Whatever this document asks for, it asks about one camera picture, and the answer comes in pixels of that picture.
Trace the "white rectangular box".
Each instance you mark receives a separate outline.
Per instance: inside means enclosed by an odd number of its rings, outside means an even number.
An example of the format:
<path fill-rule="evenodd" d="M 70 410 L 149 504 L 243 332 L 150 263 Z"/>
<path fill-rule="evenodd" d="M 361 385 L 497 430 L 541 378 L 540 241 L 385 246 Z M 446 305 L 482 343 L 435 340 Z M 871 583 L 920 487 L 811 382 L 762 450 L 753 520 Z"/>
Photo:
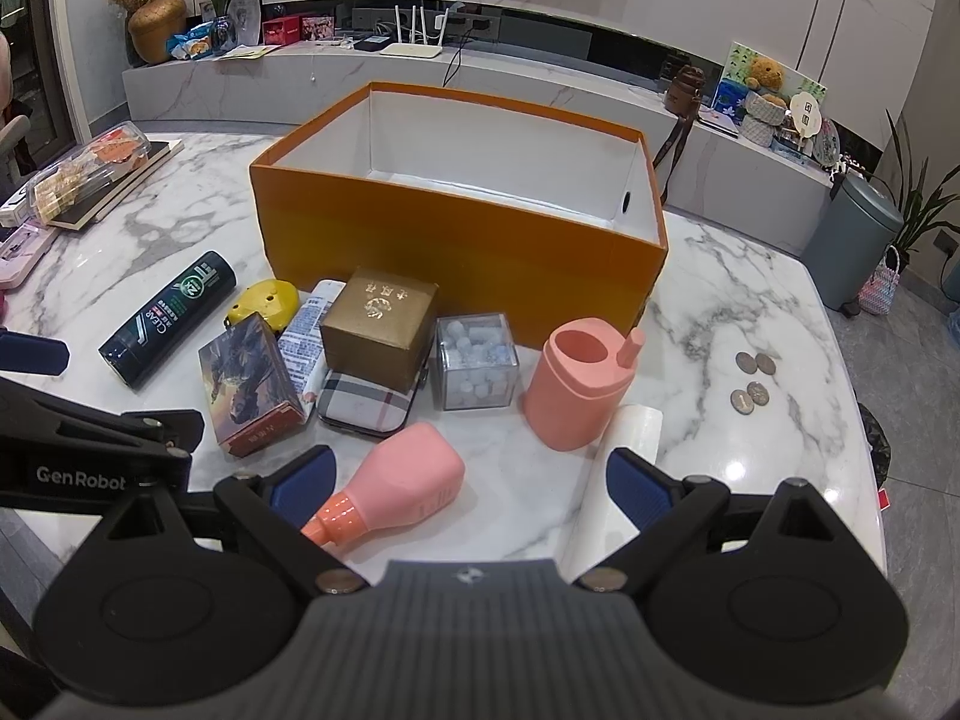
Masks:
<path fill-rule="evenodd" d="M 649 406 L 620 406 L 613 413 L 587 464 L 584 494 L 556 558 L 566 582 L 573 582 L 640 533 L 641 515 L 652 507 L 641 497 L 658 499 L 661 489 L 646 489 L 647 477 L 615 452 L 630 450 L 641 460 L 656 463 L 661 429 L 661 411 Z"/>

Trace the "dark shampoo bottle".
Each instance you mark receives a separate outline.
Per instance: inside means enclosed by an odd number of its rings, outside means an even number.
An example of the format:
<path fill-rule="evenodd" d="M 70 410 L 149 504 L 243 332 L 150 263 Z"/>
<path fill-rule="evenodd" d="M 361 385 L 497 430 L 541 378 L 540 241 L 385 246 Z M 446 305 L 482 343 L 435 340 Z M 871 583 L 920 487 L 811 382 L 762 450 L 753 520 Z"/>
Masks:
<path fill-rule="evenodd" d="M 135 310 L 99 346 L 99 356 L 127 387 L 142 387 L 235 288 L 235 270 L 218 252 L 208 250 Z"/>

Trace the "plaid glasses case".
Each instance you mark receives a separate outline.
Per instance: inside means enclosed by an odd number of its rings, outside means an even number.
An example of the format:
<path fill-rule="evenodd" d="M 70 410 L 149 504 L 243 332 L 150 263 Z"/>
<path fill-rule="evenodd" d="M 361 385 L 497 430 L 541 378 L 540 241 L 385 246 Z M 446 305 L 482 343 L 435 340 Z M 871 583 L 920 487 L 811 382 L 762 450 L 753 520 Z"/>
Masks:
<path fill-rule="evenodd" d="M 343 372 L 329 371 L 316 410 L 327 426 L 373 439 L 387 439 L 404 429 L 418 392 L 392 390 Z"/>

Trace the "pink pump lotion bottle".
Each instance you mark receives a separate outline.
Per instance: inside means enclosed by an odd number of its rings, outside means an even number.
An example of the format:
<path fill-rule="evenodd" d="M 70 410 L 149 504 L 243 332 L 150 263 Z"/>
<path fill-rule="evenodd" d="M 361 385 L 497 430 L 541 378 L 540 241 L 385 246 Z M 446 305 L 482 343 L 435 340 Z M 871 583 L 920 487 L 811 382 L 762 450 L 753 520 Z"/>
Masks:
<path fill-rule="evenodd" d="M 301 533 L 319 546 L 345 546 L 416 525 L 452 504 L 465 477 L 464 460 L 438 429 L 416 422 L 377 444 Z"/>

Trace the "pink cup-shaped container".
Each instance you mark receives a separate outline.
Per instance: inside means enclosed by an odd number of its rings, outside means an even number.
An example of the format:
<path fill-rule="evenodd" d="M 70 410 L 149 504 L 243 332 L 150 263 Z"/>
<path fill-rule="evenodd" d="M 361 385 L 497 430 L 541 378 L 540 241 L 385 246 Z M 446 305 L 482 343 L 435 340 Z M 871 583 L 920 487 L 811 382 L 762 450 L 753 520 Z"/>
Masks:
<path fill-rule="evenodd" d="M 641 327 L 622 335 L 596 317 L 553 330 L 521 401 L 540 442 L 569 452 L 601 437 L 636 376 L 645 343 Z"/>

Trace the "white lotion tube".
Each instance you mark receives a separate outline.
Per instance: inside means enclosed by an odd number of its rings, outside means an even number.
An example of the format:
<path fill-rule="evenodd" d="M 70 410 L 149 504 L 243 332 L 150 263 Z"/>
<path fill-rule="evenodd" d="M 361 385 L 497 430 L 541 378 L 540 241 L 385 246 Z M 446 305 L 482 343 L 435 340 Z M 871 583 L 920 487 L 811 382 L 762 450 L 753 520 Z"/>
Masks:
<path fill-rule="evenodd" d="M 302 294 L 299 309 L 278 339 L 278 351 L 285 362 L 304 416 L 313 412 L 327 376 L 320 324 L 343 288 L 343 281 L 322 280 L 311 293 Z"/>

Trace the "yellow round tape measure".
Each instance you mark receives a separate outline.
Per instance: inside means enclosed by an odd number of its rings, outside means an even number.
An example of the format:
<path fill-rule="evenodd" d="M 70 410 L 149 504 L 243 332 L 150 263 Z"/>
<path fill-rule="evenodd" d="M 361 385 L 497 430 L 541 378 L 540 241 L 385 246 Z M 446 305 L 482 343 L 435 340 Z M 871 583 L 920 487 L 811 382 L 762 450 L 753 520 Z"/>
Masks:
<path fill-rule="evenodd" d="M 254 314 L 267 322 L 270 330 L 279 335 L 285 332 L 299 310 L 299 291 L 289 281 L 262 280 L 251 284 L 229 307 L 224 327 L 231 328 Z"/>

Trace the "gold cardboard box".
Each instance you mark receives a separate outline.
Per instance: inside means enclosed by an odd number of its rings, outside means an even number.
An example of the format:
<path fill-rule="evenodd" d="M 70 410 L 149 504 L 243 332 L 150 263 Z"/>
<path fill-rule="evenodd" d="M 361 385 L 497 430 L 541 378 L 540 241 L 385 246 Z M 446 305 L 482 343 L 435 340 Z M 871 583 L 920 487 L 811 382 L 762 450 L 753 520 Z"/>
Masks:
<path fill-rule="evenodd" d="M 320 322 L 329 369 L 410 390 L 433 336 L 438 293 L 433 283 L 357 268 Z"/>

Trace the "clear box of pellets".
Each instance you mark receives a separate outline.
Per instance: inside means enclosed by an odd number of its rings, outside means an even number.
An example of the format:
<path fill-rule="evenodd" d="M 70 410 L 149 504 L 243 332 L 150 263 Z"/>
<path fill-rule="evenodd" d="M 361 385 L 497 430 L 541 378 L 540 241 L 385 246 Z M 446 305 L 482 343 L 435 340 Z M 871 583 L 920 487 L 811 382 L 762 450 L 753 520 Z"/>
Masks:
<path fill-rule="evenodd" d="M 508 408 L 519 383 L 519 356 L 505 314 L 439 317 L 431 380 L 443 411 Z"/>

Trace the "pink device on table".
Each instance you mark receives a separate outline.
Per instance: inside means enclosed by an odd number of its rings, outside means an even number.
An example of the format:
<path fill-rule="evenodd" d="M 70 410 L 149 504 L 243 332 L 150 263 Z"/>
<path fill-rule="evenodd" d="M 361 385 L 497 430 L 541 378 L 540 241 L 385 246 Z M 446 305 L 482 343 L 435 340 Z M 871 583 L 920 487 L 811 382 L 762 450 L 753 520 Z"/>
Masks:
<path fill-rule="evenodd" d="M 17 227 L 0 250 L 0 289 L 20 288 L 59 236 L 55 227 L 26 221 Z"/>

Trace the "silver coin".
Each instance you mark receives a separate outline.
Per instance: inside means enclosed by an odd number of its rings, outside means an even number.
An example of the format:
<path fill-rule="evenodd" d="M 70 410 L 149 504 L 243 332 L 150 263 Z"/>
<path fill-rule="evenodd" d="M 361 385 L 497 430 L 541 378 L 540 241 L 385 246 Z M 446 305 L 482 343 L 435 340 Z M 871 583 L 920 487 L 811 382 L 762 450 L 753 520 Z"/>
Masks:
<path fill-rule="evenodd" d="M 754 400 L 750 398 L 750 395 L 742 390 L 742 388 L 736 388 L 731 392 L 731 405 L 737 413 L 741 415 L 750 415 L 752 411 L 755 410 Z"/>
<path fill-rule="evenodd" d="M 755 374 L 755 372 L 757 372 L 757 363 L 755 362 L 754 356 L 744 353 L 743 351 L 736 354 L 736 364 L 745 374 Z"/>
<path fill-rule="evenodd" d="M 757 406 L 766 406 L 770 403 L 770 394 L 763 383 L 750 382 L 747 385 L 747 394 Z"/>
<path fill-rule="evenodd" d="M 755 356 L 755 364 L 757 369 L 767 376 L 774 376 L 776 374 L 776 362 L 771 356 L 765 355 L 765 353 L 758 353 Z"/>

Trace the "snack package in plastic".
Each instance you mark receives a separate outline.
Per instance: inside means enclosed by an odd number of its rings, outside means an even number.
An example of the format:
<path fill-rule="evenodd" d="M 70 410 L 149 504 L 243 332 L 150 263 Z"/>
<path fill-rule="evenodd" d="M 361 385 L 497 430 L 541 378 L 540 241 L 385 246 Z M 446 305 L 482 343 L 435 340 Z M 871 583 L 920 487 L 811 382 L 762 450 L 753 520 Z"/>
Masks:
<path fill-rule="evenodd" d="M 116 125 L 32 179 L 32 216 L 50 226 L 73 205 L 110 187 L 148 158 L 149 141 L 132 122 Z"/>

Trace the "pink office chair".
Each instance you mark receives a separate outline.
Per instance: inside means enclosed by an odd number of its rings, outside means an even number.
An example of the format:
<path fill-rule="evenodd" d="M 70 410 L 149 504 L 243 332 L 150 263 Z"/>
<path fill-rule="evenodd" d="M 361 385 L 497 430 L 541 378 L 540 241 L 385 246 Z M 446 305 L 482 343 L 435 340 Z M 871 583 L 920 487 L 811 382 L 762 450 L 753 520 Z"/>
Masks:
<path fill-rule="evenodd" d="M 2 105 L 2 200 L 37 171 L 26 135 L 31 128 L 28 111 L 13 99 L 10 44 L 0 34 L 0 104 Z"/>

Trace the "black book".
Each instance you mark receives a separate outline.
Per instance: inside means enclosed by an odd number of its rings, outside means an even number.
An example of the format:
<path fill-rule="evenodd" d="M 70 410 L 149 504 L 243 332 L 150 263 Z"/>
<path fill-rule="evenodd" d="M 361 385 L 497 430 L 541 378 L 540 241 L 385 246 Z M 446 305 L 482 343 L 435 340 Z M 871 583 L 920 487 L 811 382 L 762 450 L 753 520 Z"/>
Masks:
<path fill-rule="evenodd" d="M 182 149 L 181 140 L 151 140 L 148 158 L 135 167 L 127 176 L 99 188 L 86 199 L 78 200 L 67 210 L 53 218 L 50 226 L 64 231 L 80 232 L 91 223 L 103 221 L 130 192 L 153 176 L 161 166 Z"/>

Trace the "striped pink bag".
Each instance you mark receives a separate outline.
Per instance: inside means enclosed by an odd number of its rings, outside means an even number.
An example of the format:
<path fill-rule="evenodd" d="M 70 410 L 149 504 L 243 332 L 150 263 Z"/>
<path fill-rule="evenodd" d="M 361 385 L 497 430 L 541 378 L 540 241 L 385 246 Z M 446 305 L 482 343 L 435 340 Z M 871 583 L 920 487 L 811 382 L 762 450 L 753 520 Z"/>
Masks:
<path fill-rule="evenodd" d="M 892 310 L 898 283 L 900 283 L 900 252 L 895 245 L 889 245 L 885 249 L 882 260 L 878 262 L 871 276 L 859 289 L 857 294 L 859 307 L 871 316 L 888 316 Z"/>

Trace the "orange cardboard storage box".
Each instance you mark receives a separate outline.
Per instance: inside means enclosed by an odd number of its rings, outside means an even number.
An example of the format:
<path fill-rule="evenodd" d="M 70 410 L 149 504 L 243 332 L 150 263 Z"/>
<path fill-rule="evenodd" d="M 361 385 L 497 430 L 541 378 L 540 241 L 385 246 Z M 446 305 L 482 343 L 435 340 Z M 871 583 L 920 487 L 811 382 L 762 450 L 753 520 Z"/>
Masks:
<path fill-rule="evenodd" d="M 571 216 L 560 205 L 503 205 L 466 192 L 306 164 L 322 114 L 249 166 L 263 249 L 275 277 L 309 288 L 360 266 L 433 283 L 444 314 L 501 312 L 517 343 L 599 317 L 630 332 L 665 265 L 661 192 L 651 231 Z"/>

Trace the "grey-green trash bin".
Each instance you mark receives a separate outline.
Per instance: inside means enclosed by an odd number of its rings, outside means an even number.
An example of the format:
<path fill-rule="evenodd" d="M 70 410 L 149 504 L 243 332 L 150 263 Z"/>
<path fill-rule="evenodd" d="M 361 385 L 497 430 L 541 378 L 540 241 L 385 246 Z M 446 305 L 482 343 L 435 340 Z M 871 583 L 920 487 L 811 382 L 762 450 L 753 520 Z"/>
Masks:
<path fill-rule="evenodd" d="M 854 301 L 903 227 L 892 200 L 857 172 L 848 172 L 800 254 L 820 299 L 838 310 Z"/>

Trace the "gold vase with dried flowers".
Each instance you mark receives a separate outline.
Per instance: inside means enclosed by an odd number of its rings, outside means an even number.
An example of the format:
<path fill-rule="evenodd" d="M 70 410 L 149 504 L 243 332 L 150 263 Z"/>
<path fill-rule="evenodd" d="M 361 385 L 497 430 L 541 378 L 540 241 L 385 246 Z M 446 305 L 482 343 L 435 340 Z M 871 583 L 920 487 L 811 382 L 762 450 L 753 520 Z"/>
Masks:
<path fill-rule="evenodd" d="M 167 41 L 184 31 L 185 0 L 107 0 L 123 17 L 125 45 L 132 65 L 158 65 L 171 59 Z"/>

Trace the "tall green floor plant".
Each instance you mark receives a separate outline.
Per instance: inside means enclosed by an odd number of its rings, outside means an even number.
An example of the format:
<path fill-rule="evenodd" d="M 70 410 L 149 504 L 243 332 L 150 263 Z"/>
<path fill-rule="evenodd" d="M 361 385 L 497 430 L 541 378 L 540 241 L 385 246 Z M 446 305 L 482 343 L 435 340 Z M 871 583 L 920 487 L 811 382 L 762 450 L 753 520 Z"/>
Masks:
<path fill-rule="evenodd" d="M 910 265 L 911 252 L 924 234 L 932 231 L 957 234 L 958 224 L 947 220 L 947 211 L 958 203 L 958 190 L 951 188 L 950 184 L 957 181 L 960 166 L 956 164 L 951 167 L 939 181 L 928 187 L 931 160 L 924 158 L 916 164 L 907 121 L 900 119 L 895 122 L 890 112 L 885 112 L 885 117 L 889 124 L 895 167 L 889 181 L 882 179 L 877 172 L 872 177 L 889 191 L 890 199 L 903 221 L 900 231 L 893 238 L 893 249 L 896 250 L 900 270 L 905 270 Z"/>

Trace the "red gift box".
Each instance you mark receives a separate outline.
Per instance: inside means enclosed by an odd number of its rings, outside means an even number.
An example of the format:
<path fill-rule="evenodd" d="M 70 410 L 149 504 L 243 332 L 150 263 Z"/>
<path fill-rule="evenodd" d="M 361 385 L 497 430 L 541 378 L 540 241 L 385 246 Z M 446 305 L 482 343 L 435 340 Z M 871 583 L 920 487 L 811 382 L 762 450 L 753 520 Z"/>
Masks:
<path fill-rule="evenodd" d="M 301 41 L 301 16 L 288 15 L 262 23 L 262 41 L 266 46 L 285 47 Z"/>

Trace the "teddy bear in basket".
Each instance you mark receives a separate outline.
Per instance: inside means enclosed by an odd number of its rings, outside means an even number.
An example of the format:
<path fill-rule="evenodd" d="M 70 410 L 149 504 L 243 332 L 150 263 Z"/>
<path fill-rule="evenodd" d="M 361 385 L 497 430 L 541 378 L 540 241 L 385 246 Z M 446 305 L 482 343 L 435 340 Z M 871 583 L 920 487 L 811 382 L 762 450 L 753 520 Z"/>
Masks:
<path fill-rule="evenodd" d="M 766 55 L 755 55 L 745 76 L 748 94 L 743 101 L 740 132 L 763 148 L 771 145 L 776 129 L 786 119 L 786 101 L 779 94 L 782 83 L 781 64 Z"/>

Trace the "round white paper fan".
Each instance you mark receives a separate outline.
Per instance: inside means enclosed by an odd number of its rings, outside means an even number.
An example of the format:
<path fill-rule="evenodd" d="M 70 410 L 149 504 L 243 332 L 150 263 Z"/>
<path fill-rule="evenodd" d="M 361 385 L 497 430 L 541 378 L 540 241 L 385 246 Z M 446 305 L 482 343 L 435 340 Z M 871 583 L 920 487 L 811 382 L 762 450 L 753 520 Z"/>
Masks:
<path fill-rule="evenodd" d="M 817 98 L 809 91 L 798 91 L 789 101 L 789 115 L 800 143 L 808 142 L 822 128 L 822 110 Z"/>

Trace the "white wifi router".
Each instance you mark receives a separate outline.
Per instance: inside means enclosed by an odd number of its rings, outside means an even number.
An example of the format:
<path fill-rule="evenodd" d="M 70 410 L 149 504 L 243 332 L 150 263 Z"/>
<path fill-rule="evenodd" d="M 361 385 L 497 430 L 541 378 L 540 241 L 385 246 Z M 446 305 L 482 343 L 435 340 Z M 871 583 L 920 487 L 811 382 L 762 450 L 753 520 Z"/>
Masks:
<path fill-rule="evenodd" d="M 448 31 L 451 10 L 434 17 L 432 28 L 428 28 L 427 9 L 423 5 L 412 5 L 409 16 L 404 16 L 402 8 L 394 7 L 394 40 L 382 49 L 384 55 L 407 57 L 407 59 L 436 59 L 444 47 L 444 37 Z"/>

